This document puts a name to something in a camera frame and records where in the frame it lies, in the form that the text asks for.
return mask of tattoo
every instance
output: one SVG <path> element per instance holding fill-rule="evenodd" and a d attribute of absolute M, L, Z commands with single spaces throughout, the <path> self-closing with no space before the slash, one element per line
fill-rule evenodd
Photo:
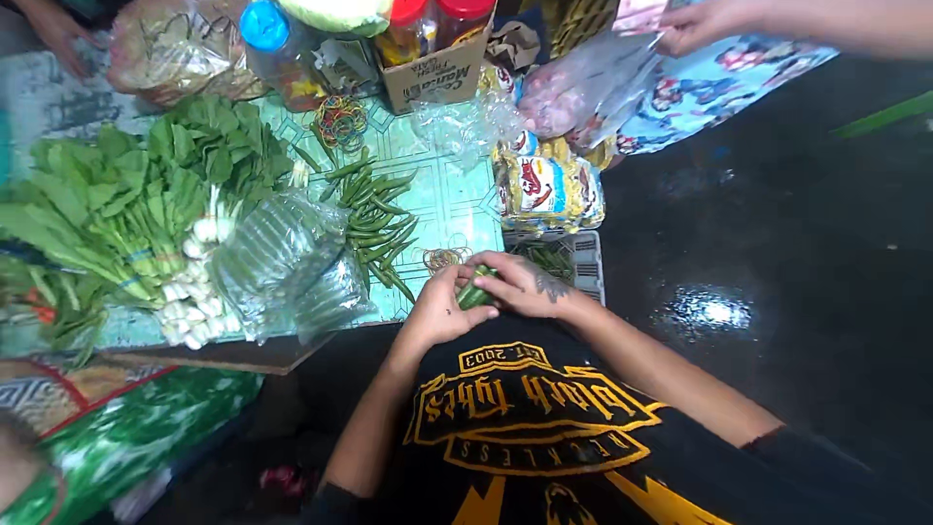
<path fill-rule="evenodd" d="M 557 303 L 558 297 L 564 297 L 570 293 L 570 287 L 567 286 L 567 283 L 545 272 L 539 268 L 537 264 L 525 259 L 522 261 L 522 265 L 535 276 L 537 292 L 546 292 L 548 294 L 548 299 L 550 299 L 552 303 Z"/>

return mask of black t-shirt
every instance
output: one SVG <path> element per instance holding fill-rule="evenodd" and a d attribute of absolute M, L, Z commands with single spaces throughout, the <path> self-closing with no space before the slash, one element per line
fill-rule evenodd
<path fill-rule="evenodd" d="M 381 492 L 308 523 L 890 523 L 930 508 L 781 429 L 736 448 L 618 381 L 552 321 L 504 315 L 422 360 Z"/>

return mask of hand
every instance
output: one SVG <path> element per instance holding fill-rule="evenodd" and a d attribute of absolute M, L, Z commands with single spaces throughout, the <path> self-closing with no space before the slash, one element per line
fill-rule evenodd
<path fill-rule="evenodd" d="M 562 280 L 548 274 L 533 262 L 501 251 L 483 251 L 466 262 L 485 264 L 498 270 L 501 279 L 477 277 L 473 284 L 490 292 L 503 305 L 532 318 L 558 318 L 566 313 L 570 300 L 581 295 Z"/>
<path fill-rule="evenodd" d="M 658 42 L 658 52 L 681 57 L 727 36 L 756 33 L 771 10 L 771 0 L 707 0 L 675 9 L 661 16 L 661 26 L 671 29 Z"/>
<path fill-rule="evenodd" d="M 72 42 L 76 38 L 84 38 L 99 49 L 103 49 L 104 46 L 97 42 L 88 30 L 78 25 L 64 9 L 50 0 L 29 0 L 19 2 L 19 6 L 35 33 L 58 57 L 62 67 L 76 78 L 86 78 L 87 68 L 72 47 Z"/>
<path fill-rule="evenodd" d="M 406 338 L 407 347 L 427 352 L 434 345 L 452 341 L 499 315 L 494 306 L 478 306 L 465 312 L 457 305 L 457 278 L 472 275 L 472 268 L 456 265 L 447 266 L 428 279 L 398 335 Z"/>

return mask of plastic jar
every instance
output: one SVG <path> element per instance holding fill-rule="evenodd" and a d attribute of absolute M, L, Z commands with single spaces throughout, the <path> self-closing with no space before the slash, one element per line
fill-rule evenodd
<path fill-rule="evenodd" d="M 383 65 L 406 64 L 434 50 L 438 27 L 427 0 L 395 0 L 385 32 L 376 35 Z"/>
<path fill-rule="evenodd" d="M 438 49 L 478 35 L 493 14 L 495 0 L 437 0 Z"/>
<path fill-rule="evenodd" d="M 240 17 L 249 68 L 272 86 L 290 111 L 317 109 L 327 97 L 313 60 L 313 36 L 270 0 L 246 6 Z"/>

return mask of black floor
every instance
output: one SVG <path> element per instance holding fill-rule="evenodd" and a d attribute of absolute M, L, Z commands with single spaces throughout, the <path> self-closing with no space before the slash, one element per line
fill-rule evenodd
<path fill-rule="evenodd" d="M 933 122 L 829 130 L 931 86 L 933 64 L 833 60 L 605 173 L 599 230 L 611 310 L 927 498 Z M 296 371 L 306 435 L 340 431 L 396 330 L 341 333 Z M 291 410 L 270 405 L 260 427 Z"/>

